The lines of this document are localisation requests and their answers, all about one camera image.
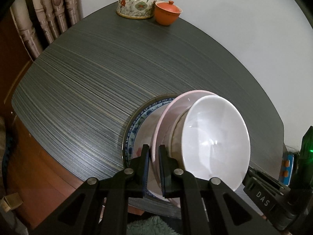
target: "orange tea cup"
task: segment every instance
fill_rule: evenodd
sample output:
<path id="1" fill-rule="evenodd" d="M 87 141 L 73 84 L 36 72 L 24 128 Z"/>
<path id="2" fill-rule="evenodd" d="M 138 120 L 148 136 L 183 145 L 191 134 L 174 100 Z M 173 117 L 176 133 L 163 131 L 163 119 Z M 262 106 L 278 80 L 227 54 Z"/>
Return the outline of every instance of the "orange tea cup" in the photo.
<path id="1" fill-rule="evenodd" d="M 154 17 L 163 26 L 169 26 L 183 12 L 181 8 L 173 4 L 173 1 L 159 1 L 155 4 Z"/>

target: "green fuzzy towel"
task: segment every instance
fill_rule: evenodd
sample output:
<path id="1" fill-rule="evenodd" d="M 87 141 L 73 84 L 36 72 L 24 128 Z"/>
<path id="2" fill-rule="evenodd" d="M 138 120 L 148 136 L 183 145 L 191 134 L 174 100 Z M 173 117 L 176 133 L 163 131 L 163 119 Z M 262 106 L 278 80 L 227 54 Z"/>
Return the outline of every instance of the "green fuzzy towel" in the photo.
<path id="1" fill-rule="evenodd" d="M 160 217 L 153 216 L 147 220 L 129 223 L 127 235 L 179 235 L 171 229 Z"/>

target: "gray wood grain table top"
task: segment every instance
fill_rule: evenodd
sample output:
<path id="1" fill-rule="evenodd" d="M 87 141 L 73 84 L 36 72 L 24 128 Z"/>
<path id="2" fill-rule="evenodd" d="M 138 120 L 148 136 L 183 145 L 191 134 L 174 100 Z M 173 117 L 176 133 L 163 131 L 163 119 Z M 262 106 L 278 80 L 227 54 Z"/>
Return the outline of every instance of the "gray wood grain table top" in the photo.
<path id="1" fill-rule="evenodd" d="M 143 103 L 204 89 L 236 106 L 250 135 L 250 165 L 278 178 L 283 123 L 248 70 L 182 19 L 165 27 L 154 19 L 122 18 L 115 9 L 108 5 L 71 27 L 19 83 L 12 105 L 42 147 L 82 180 L 111 177 L 123 169 L 122 136 Z M 242 186 L 237 193 L 247 197 Z M 169 203 L 149 198 L 130 204 L 180 215 Z"/>

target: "white bowl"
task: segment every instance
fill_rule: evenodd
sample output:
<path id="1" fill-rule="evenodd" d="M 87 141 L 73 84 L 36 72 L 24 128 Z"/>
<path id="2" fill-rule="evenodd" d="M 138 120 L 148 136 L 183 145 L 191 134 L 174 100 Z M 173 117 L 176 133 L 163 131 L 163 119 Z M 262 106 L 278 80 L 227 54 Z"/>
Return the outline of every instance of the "white bowl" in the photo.
<path id="1" fill-rule="evenodd" d="M 187 109 L 189 109 L 197 100 L 203 96 L 215 95 L 212 92 L 204 90 L 194 90 L 181 94 L 176 97 L 163 111 L 158 124 L 156 125 L 150 144 L 151 161 L 156 181 L 161 187 L 160 168 L 159 168 L 159 146 L 164 144 L 168 149 L 169 133 L 172 131 L 175 121 Z M 169 199 L 176 206 L 179 205 L 179 199 Z"/>
<path id="2" fill-rule="evenodd" d="M 181 149 L 185 170 L 197 178 L 219 177 L 235 191 L 246 175 L 248 130 L 235 106 L 220 96 L 205 96 L 192 105 L 184 121 Z"/>

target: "pink plate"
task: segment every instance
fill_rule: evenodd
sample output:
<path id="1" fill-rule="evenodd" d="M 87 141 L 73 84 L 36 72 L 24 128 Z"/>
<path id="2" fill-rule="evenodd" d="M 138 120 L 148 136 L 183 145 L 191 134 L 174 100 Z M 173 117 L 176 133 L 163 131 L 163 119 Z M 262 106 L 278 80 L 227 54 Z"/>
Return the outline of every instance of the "pink plate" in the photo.
<path id="1" fill-rule="evenodd" d="M 156 177 L 156 181 L 161 188 L 160 181 L 160 169 L 159 169 L 159 154 L 158 148 L 161 144 L 165 144 L 168 149 L 168 141 L 164 140 L 165 135 L 170 133 L 172 130 L 172 126 L 174 126 L 174 122 L 177 117 L 181 115 L 185 110 L 190 108 L 197 100 L 201 97 L 208 95 L 216 95 L 209 91 L 204 90 L 194 90 L 181 94 L 176 97 L 163 111 L 151 139 L 150 151 L 151 151 L 151 161 L 153 172 Z M 179 199 L 169 199 L 174 205 L 179 206 Z"/>

